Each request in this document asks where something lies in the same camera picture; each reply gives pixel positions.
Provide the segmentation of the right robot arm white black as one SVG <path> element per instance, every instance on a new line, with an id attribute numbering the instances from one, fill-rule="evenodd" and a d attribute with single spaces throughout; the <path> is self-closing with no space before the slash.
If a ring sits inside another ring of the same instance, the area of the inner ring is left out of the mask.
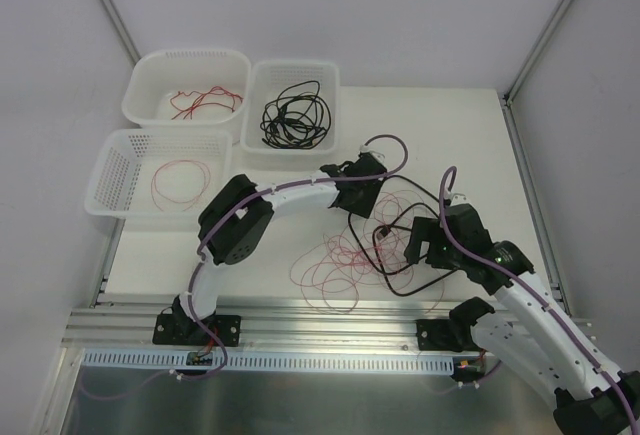
<path id="1" fill-rule="evenodd" d="M 423 350 L 486 350 L 545 402 L 564 434 L 639 431 L 639 374 L 625 372 L 577 327 L 509 241 L 494 242 L 468 203 L 439 219 L 417 217 L 405 258 L 462 271 L 524 328 L 514 329 L 487 301 L 473 297 L 445 319 L 417 321 Z"/>

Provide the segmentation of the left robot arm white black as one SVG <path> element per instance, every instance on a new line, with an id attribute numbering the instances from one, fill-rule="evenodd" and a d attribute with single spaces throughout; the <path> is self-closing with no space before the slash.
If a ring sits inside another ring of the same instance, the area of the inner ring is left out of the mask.
<path id="1" fill-rule="evenodd" d="M 198 217 L 198 262 L 188 288 L 172 305 L 176 333 L 189 344 L 209 335 L 208 317 L 216 311 L 221 277 L 201 276 L 202 271 L 248 258 L 269 224 L 284 216 L 336 208 L 369 217 L 390 173 L 378 156 L 361 153 L 355 161 L 326 164 L 304 179 L 280 184 L 260 185 L 244 174 L 232 177 Z"/>

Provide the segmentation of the white perforated rectangular basket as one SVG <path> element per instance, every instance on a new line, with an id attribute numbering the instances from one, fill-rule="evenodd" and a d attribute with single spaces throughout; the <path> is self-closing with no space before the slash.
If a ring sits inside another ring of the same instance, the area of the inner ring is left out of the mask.
<path id="1" fill-rule="evenodd" d="M 253 68 L 240 145 L 256 169 L 312 169 L 340 145 L 340 74 L 316 60 L 266 60 Z"/>

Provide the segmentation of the white solid plastic tub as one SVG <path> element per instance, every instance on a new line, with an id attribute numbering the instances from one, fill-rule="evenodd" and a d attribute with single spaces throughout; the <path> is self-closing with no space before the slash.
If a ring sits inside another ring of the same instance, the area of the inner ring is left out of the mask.
<path id="1" fill-rule="evenodd" d="M 135 65 L 121 110 L 141 127 L 202 126 L 239 136 L 251 62 L 235 50 L 160 50 Z"/>

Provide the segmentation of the white slotted basket front left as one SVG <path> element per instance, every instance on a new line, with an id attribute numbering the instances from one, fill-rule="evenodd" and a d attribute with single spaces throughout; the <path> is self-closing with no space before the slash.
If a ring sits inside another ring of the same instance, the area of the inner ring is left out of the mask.
<path id="1" fill-rule="evenodd" d="M 87 213 L 187 223 L 227 182 L 233 140 L 211 128 L 122 129 L 102 146 L 84 200 Z"/>

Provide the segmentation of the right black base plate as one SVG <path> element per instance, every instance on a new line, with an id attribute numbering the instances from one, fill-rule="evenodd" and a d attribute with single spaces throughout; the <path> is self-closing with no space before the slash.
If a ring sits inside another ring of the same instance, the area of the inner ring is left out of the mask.
<path id="1" fill-rule="evenodd" d="M 420 351 L 456 351 L 458 341 L 445 319 L 418 319 L 416 339 Z"/>

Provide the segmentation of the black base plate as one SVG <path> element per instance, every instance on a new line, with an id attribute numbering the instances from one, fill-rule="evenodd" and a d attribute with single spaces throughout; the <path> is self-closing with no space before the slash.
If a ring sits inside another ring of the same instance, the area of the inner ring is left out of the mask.
<path id="1" fill-rule="evenodd" d="M 416 339 L 420 351 L 456 351 L 458 341 L 445 319 L 418 319 Z"/>
<path id="2" fill-rule="evenodd" d="M 238 315 L 212 315 L 202 323 L 214 333 L 226 347 L 237 347 L 241 333 L 241 317 Z M 154 345 L 196 346 L 206 345 L 211 337 L 193 320 L 184 323 L 170 313 L 158 315 L 152 335 Z"/>

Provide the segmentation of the aluminium mounting rail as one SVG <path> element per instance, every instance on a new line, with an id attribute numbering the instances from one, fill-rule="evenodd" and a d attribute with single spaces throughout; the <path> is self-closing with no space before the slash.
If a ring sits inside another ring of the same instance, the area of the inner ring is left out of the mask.
<path id="1" fill-rule="evenodd" d="M 155 321 L 171 295 L 100 295 L 74 308 L 65 347 L 149 348 Z M 313 308 L 303 300 L 226 297 L 221 314 L 241 317 L 239 349 L 270 352 L 391 354 L 417 350 L 417 319 L 445 318 L 456 301 L 364 301 L 348 313 Z"/>

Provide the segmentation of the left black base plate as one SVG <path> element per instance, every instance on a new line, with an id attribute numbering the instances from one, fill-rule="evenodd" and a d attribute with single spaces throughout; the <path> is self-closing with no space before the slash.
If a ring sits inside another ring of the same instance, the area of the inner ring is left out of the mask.
<path id="1" fill-rule="evenodd" d="M 212 315 L 202 323 L 214 333 L 226 347 L 237 347 L 241 333 L 241 317 L 238 315 Z M 193 320 L 184 323 L 170 313 L 158 315 L 152 335 L 154 345 L 196 346 L 206 345 L 211 337 Z"/>

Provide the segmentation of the right aluminium frame post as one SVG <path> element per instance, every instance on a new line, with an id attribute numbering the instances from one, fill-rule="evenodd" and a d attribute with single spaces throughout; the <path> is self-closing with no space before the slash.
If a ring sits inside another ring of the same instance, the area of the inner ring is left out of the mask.
<path id="1" fill-rule="evenodd" d="M 534 44 L 520 66 L 513 82 L 509 85 L 503 95 L 503 101 L 507 107 L 510 107 L 513 104 L 513 101 L 543 56 L 547 46 L 559 30 L 560 25 L 563 23 L 574 2 L 575 0 L 557 1 L 550 16 L 544 23 L 542 30 L 536 37 Z"/>

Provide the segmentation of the aluminium frame post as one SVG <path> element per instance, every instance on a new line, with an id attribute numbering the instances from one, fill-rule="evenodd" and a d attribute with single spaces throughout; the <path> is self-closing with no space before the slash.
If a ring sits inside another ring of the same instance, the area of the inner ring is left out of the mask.
<path id="1" fill-rule="evenodd" d="M 557 1 L 550 16 L 544 23 L 542 30 L 536 37 L 534 44 L 520 66 L 513 82 L 509 85 L 503 95 L 503 101 L 507 107 L 510 107 L 513 104 L 513 101 L 543 56 L 547 46 L 559 30 L 560 25 L 563 23 L 574 2 L 575 0 Z"/>
<path id="2" fill-rule="evenodd" d="M 99 0 L 99 3 L 125 54 L 131 64 L 135 65 L 141 56 L 114 0 Z"/>

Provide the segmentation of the left aluminium frame post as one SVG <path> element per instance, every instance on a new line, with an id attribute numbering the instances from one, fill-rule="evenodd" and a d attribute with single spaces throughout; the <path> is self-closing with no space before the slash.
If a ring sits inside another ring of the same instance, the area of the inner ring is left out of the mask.
<path id="1" fill-rule="evenodd" d="M 131 64 L 135 65 L 141 56 L 114 0 L 99 0 L 99 3 L 125 54 Z"/>

